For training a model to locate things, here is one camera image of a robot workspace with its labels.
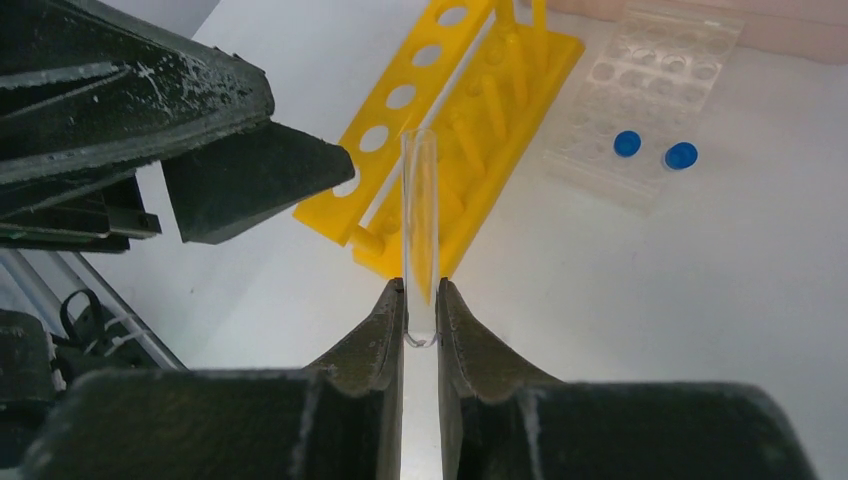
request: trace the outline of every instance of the white tabletop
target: white tabletop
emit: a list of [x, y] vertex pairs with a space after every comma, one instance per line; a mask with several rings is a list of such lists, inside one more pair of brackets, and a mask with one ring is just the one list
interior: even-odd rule
[[[336, 141], [425, 4], [222, 0], [195, 39], [267, 72], [276, 121]], [[613, 25], [549, 23], [587, 44], [561, 110]], [[703, 111], [698, 163], [647, 217], [544, 178], [556, 118], [453, 277], [472, 311], [563, 380], [760, 385], [821, 478], [844, 478], [848, 68], [737, 48]], [[184, 245], [160, 167], [139, 180], [165, 233], [88, 258], [190, 367], [302, 366], [385, 285], [290, 212], [219, 246]], [[405, 391], [405, 447], [423, 445], [414, 458], [404, 449], [407, 478], [436, 478], [433, 352], [407, 350], [406, 375], [432, 376]]]

